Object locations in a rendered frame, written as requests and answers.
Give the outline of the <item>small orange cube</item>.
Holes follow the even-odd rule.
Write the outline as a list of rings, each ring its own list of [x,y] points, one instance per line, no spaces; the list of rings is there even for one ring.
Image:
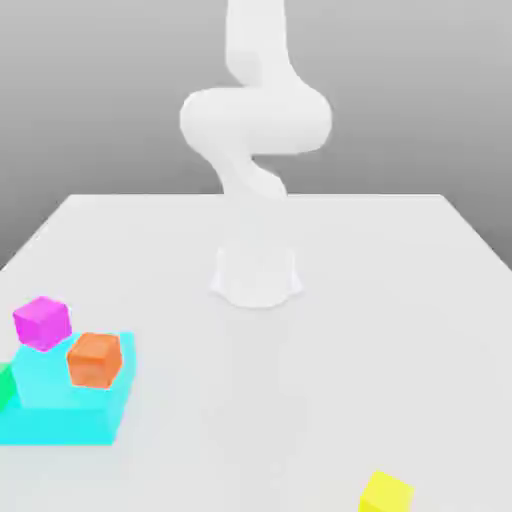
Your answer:
[[[120,337],[83,333],[71,346],[66,360],[74,386],[109,389],[123,364]]]

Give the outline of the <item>small magenta cube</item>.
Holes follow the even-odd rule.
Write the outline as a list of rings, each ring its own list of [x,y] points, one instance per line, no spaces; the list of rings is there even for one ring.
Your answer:
[[[72,334],[66,304],[40,296],[13,312],[19,341],[40,352],[47,352]]]

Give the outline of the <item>small yellow cube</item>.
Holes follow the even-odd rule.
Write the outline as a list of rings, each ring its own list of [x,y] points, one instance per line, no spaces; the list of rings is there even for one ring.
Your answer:
[[[375,471],[366,485],[358,512],[410,512],[414,488],[381,471]]]

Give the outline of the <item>small green cube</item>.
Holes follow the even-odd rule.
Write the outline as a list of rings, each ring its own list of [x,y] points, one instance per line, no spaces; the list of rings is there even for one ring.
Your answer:
[[[0,411],[4,410],[17,394],[17,385],[10,363],[0,363]]]

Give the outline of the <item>large cyan box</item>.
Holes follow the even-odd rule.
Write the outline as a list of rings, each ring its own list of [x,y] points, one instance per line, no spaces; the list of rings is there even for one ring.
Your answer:
[[[48,352],[18,348],[11,361],[17,391],[0,410],[0,445],[110,445],[136,372],[135,339],[121,332],[123,365],[108,389],[74,386],[66,356],[76,334]]]

